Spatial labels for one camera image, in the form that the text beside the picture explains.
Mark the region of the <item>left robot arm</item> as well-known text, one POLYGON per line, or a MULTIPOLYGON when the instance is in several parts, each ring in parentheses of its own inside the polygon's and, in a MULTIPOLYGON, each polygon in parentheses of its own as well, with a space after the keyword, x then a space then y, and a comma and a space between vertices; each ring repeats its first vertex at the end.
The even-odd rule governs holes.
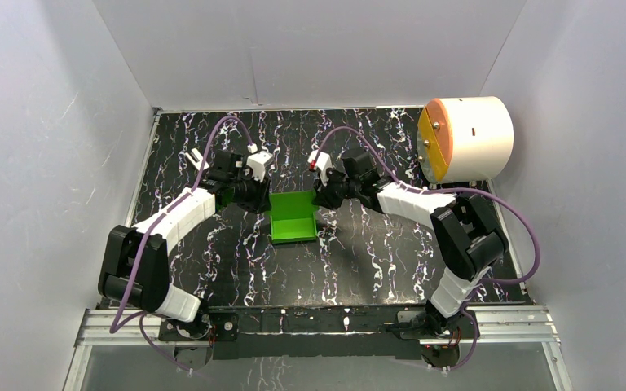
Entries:
POLYGON ((203 174, 199 187, 186 187, 170 205, 128 227, 114 227, 104 251, 98 291, 103 297, 179 321, 192 339, 207 335, 210 316, 201 299, 170 282, 169 255, 177 244, 220 209, 235 204, 249 213, 271 209, 270 178, 274 156, 249 148, 250 154, 217 151, 205 163, 197 149, 187 160, 203 174))

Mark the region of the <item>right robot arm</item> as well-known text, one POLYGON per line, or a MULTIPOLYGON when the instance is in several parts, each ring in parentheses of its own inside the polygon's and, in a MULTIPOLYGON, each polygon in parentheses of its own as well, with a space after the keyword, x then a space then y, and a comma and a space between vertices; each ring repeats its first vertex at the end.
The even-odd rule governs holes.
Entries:
POLYGON ((419 330, 437 337, 455 331, 473 290, 509 247, 487 200, 473 189, 459 195, 426 194, 382 175, 362 148, 342 154, 343 170, 333 168, 330 155, 319 150, 309 155, 307 163, 317 175, 315 205, 338 209, 343 200, 358 200, 367 209, 432 229, 445 264, 439 285, 425 305, 425 314, 388 329, 419 330))

